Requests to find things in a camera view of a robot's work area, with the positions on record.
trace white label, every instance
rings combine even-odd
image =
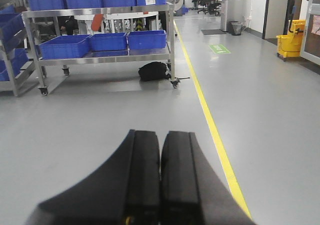
[[[156,4],[156,0],[145,0],[145,5],[153,5]]]

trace black rubber pad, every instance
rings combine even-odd
[[[126,201],[126,217],[137,225],[157,225],[160,206],[160,151],[155,132],[136,131]]]
[[[165,203],[162,225],[255,224],[220,181],[194,133],[168,133],[161,157],[161,177]]]
[[[199,221],[199,199],[189,134],[171,131],[161,156],[162,225]]]
[[[152,206],[153,219],[158,219],[154,217],[159,183],[157,136],[130,130],[106,162],[75,186],[40,203],[26,225],[119,225],[126,219],[128,203],[133,208]]]

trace black backpack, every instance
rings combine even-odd
[[[168,66],[159,61],[153,61],[140,67],[138,73],[141,81],[144,82],[171,78]]]

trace storage rack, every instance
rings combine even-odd
[[[95,15],[95,14],[123,14],[123,13],[143,13],[143,12],[160,12],[166,13],[167,27],[167,43],[163,49],[146,49],[146,50],[129,50],[128,55],[122,56],[103,56],[95,57],[94,52],[89,52],[82,58],[71,59],[51,59],[43,60],[41,54],[36,49],[36,37],[32,33],[33,20],[35,18],[53,17],[55,23],[56,34],[60,34],[58,25],[58,17],[60,16],[78,16],[78,15]],[[102,64],[102,63],[119,63],[119,62],[136,62],[136,61],[156,61],[167,60],[168,67],[171,70],[171,79],[174,88],[178,87],[179,79],[175,77],[175,33],[174,33],[174,5],[167,2],[163,5],[147,5],[147,6],[132,6],[132,7],[104,7],[104,8],[85,8],[85,9],[61,9],[61,10],[40,10],[40,11],[25,11],[23,20],[25,23],[31,52],[34,57],[35,67],[38,71],[39,89],[42,95],[48,95],[48,86],[45,83],[44,75],[42,74],[42,66],[63,66],[65,75],[69,75],[69,65],[80,64]]]
[[[17,0],[0,0],[0,9],[14,4]],[[28,61],[22,68],[19,75],[15,77],[14,70],[7,52],[16,48],[24,39],[27,38],[27,30],[24,28],[18,32],[8,42],[3,42],[3,32],[0,28],[0,54],[3,57],[9,81],[0,81],[0,91],[13,91],[15,96],[19,95],[19,89],[35,70],[35,63]]]

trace green floor sign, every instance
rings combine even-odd
[[[215,53],[215,54],[230,54],[231,52],[222,44],[218,44],[218,45],[209,45],[209,47],[211,48],[211,50]]]

